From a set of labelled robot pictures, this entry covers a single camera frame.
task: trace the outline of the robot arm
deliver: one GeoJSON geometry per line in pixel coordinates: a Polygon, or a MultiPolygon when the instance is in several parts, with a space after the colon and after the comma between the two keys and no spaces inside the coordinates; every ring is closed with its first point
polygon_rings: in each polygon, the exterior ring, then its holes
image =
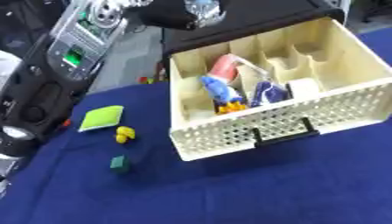
{"type": "Polygon", "coordinates": [[[32,154],[71,115],[110,47],[133,23],[131,14],[139,13],[147,25],[184,30],[215,25],[225,17],[218,0],[180,1],[184,11],[149,14],[144,8],[153,0],[74,0],[0,94],[0,159],[32,154]]]}

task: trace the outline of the cream plastic drawer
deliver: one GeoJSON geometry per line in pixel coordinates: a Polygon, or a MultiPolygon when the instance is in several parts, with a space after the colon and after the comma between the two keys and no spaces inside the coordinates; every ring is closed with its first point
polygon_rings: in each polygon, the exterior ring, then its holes
{"type": "Polygon", "coordinates": [[[391,91],[392,69],[344,26],[321,18],[173,54],[170,135],[183,160],[208,158],[255,148],[256,139],[300,136],[306,121],[319,134],[382,122],[391,91]],[[226,53],[268,70],[282,85],[313,78],[320,93],[216,115],[197,80],[226,53]]]}

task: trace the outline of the toy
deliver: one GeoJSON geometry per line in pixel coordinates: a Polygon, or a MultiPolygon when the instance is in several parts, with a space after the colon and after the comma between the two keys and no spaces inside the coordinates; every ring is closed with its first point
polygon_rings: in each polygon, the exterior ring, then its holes
{"type": "Polygon", "coordinates": [[[228,82],[233,81],[237,77],[237,57],[233,54],[225,54],[221,56],[213,65],[213,69],[209,72],[210,77],[219,77],[228,82]]]}
{"type": "Polygon", "coordinates": [[[79,132],[116,126],[120,122],[123,109],[123,106],[109,106],[88,111],[79,132]]]}
{"type": "Polygon", "coordinates": [[[118,142],[119,144],[125,144],[127,142],[128,138],[123,135],[116,135],[115,136],[115,141],[118,142]]]}
{"type": "Polygon", "coordinates": [[[225,115],[231,112],[247,109],[247,106],[241,104],[239,101],[235,101],[235,102],[228,102],[225,106],[219,106],[218,109],[219,109],[218,115],[225,115]]]}
{"type": "Polygon", "coordinates": [[[262,106],[265,103],[280,102],[287,98],[288,92],[269,81],[260,81],[255,87],[255,95],[250,104],[251,108],[262,106]]]}
{"type": "Polygon", "coordinates": [[[110,170],[117,173],[125,173],[130,170],[130,161],[124,155],[112,158],[110,162],[110,170]]]}
{"type": "Polygon", "coordinates": [[[240,102],[242,96],[237,93],[232,87],[221,79],[203,76],[201,82],[204,84],[208,94],[218,103],[226,104],[228,102],[240,102]]]}
{"type": "Polygon", "coordinates": [[[130,127],[121,126],[117,128],[115,140],[119,144],[125,144],[128,141],[128,138],[135,139],[136,133],[135,130],[130,127]]]}

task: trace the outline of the green light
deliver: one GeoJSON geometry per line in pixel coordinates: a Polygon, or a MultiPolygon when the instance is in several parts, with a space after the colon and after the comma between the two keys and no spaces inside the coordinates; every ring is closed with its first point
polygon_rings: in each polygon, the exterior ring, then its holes
{"type": "Polygon", "coordinates": [[[66,55],[64,56],[64,60],[71,65],[78,66],[81,64],[81,60],[83,58],[83,52],[81,49],[76,47],[71,48],[66,55]]]}
{"type": "Polygon", "coordinates": [[[83,11],[80,13],[79,19],[85,19],[87,16],[88,16],[88,14],[85,11],[83,11]]]}

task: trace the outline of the green sponge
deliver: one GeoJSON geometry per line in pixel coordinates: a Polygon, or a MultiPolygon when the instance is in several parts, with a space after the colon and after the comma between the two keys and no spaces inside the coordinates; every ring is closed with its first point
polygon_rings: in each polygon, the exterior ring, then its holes
{"type": "Polygon", "coordinates": [[[109,106],[88,111],[79,132],[116,126],[123,114],[123,106],[109,106]]]}
{"type": "Polygon", "coordinates": [[[130,170],[130,161],[125,156],[114,157],[110,163],[110,170],[125,173],[130,170]]]}

